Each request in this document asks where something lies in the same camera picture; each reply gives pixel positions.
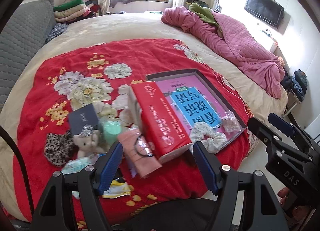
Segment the person's right hand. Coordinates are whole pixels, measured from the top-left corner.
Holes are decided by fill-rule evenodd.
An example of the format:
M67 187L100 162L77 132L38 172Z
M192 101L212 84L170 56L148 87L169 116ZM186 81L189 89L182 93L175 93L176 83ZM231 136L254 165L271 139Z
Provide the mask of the person's right hand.
M278 191L277 196L280 198L280 206L289 224L297 224L308 215L310 206L301 202L288 188L285 187Z

